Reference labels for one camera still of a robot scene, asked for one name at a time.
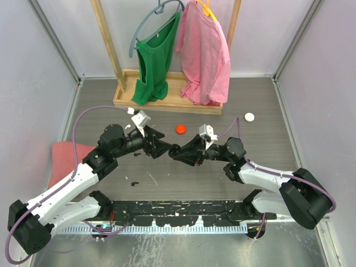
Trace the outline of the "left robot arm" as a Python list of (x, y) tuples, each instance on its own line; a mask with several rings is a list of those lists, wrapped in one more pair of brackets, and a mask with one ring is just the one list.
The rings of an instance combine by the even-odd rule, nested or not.
[(162, 140), (164, 136), (149, 126), (136, 128), (128, 135), (118, 124), (107, 126), (97, 147), (70, 174), (34, 199), (26, 203), (16, 200), (10, 205), (5, 248), (8, 249), (11, 238), (15, 238), (21, 248), (32, 255), (71, 224), (92, 217), (108, 219), (111, 202), (100, 192), (70, 207), (67, 203), (110, 174), (118, 166), (119, 157), (143, 150), (155, 159), (171, 150), (172, 145)]

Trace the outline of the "orange earbud case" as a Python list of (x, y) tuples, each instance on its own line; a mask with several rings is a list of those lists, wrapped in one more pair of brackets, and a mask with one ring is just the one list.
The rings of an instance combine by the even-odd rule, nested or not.
[(183, 135), (186, 133), (186, 127), (184, 125), (177, 125), (176, 126), (176, 133), (179, 135)]

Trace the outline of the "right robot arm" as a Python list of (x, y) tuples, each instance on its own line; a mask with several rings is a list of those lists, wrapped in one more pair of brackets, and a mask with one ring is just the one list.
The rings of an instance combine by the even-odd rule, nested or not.
[(286, 215), (312, 230), (335, 210), (335, 200), (308, 170), (279, 171), (260, 166), (245, 155), (239, 138), (230, 137), (223, 145), (209, 145), (199, 135), (184, 146), (174, 144), (169, 151), (173, 160), (190, 166), (202, 165), (206, 160), (226, 162), (224, 172), (231, 181), (260, 187), (244, 200), (244, 213), (250, 219), (263, 213)]

